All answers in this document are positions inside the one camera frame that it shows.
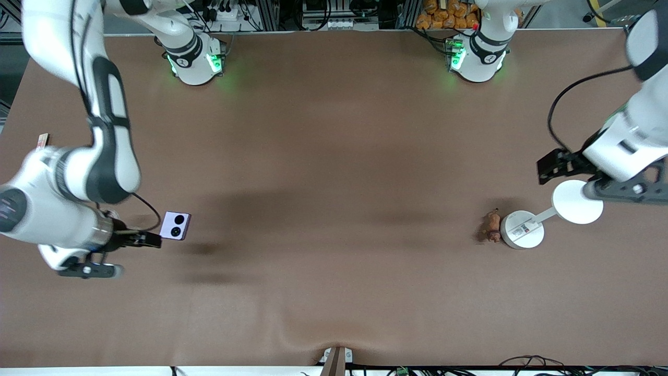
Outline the white box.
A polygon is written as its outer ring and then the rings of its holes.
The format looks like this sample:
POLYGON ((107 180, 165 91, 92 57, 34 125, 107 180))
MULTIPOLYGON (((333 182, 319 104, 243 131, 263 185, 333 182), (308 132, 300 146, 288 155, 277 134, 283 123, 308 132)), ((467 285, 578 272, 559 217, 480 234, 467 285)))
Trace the white box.
POLYGON ((160 237, 176 241, 185 240, 191 218, 189 213, 165 212, 160 227, 160 237))

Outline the brown lion statue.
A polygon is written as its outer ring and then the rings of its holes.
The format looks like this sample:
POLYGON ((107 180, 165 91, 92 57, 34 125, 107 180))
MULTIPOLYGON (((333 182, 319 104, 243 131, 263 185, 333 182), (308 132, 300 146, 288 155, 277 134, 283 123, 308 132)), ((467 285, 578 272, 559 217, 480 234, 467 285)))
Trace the brown lion statue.
POLYGON ((502 240, 502 235, 500 232, 501 216, 498 213, 498 208, 488 212, 486 214, 485 226, 483 228, 483 234, 486 236, 487 241, 494 243, 500 243, 502 240))

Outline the white round desk lamp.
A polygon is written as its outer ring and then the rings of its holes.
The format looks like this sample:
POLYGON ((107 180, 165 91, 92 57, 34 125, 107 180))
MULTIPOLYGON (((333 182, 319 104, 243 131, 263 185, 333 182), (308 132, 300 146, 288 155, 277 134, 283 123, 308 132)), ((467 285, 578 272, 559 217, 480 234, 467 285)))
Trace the white round desk lamp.
POLYGON ((534 214, 530 211, 514 211, 501 220, 499 232, 503 241, 516 250, 536 248, 544 240, 544 222, 551 217, 576 225, 587 225, 603 214, 604 203, 589 199, 584 193, 585 181, 570 180, 554 188, 551 207, 534 214))

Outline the orange plush toy pile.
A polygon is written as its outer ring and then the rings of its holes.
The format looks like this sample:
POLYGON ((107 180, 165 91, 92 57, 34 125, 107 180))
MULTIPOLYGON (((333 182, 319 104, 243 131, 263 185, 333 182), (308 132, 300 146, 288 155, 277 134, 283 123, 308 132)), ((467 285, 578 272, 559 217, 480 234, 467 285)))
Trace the orange plush toy pile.
POLYGON ((421 7, 418 29, 474 29, 480 23, 481 10, 474 0, 421 0, 421 7))

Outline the brown table cover sheet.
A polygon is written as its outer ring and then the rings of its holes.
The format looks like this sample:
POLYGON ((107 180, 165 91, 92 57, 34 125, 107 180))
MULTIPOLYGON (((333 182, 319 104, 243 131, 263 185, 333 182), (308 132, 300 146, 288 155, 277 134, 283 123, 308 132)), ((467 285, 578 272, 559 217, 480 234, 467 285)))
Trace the brown table cover sheet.
POLYGON ((413 32, 236 37, 200 87, 151 37, 107 37, 140 195, 192 215, 186 240, 124 248, 110 280, 57 276, 0 236, 0 367, 668 365, 668 207, 557 217, 533 250, 483 240, 534 213, 546 115, 577 79, 625 66, 621 29, 516 33, 484 84, 413 32))

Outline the white power strip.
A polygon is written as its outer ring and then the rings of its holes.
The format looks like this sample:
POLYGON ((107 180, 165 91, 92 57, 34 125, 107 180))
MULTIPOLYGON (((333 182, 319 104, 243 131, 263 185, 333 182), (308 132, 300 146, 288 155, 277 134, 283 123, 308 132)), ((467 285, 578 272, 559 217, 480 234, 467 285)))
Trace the white power strip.
POLYGON ((253 17, 250 10, 240 6, 231 7, 230 11, 209 8, 203 15, 208 17, 208 21, 250 21, 253 17))

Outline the metal table edge bracket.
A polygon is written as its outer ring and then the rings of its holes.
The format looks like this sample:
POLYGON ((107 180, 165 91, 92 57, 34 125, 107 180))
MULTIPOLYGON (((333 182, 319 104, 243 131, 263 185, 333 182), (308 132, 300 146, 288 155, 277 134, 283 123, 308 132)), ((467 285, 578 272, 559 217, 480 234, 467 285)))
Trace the metal table edge bracket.
POLYGON ((349 376, 347 366, 353 364, 353 351, 347 347, 325 349, 320 359, 323 368, 319 376, 349 376))

